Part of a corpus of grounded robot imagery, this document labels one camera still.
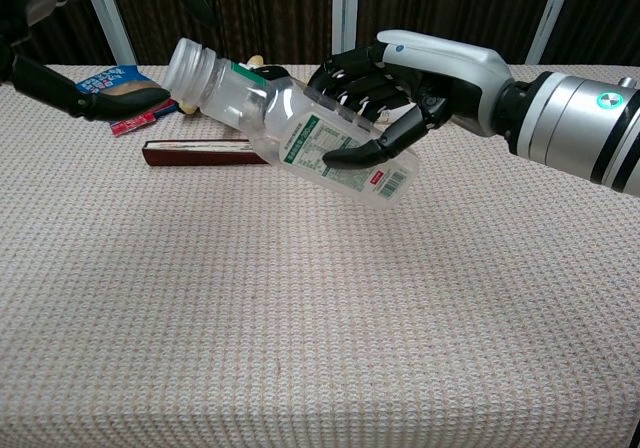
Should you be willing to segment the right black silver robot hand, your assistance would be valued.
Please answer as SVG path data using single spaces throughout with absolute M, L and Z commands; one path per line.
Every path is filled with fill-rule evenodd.
M 324 155 L 337 169 L 363 169 L 400 155 L 448 121 L 480 137 L 496 130 L 493 115 L 511 71 L 494 50 L 391 29 L 370 45 L 329 56 L 309 84 L 375 122 L 385 110 L 409 111 L 376 139 Z

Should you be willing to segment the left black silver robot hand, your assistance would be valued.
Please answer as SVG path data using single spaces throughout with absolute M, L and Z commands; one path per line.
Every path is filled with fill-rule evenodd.
M 1 83 L 16 92 L 73 118 L 88 121 L 120 121 L 135 117 L 169 100 L 163 88 L 142 88 L 122 95 L 83 93 L 60 73 L 18 54 L 16 46 L 30 37 L 33 25 L 56 9 L 77 0 L 1 0 Z M 217 17 L 207 0 L 181 0 L 205 25 Z

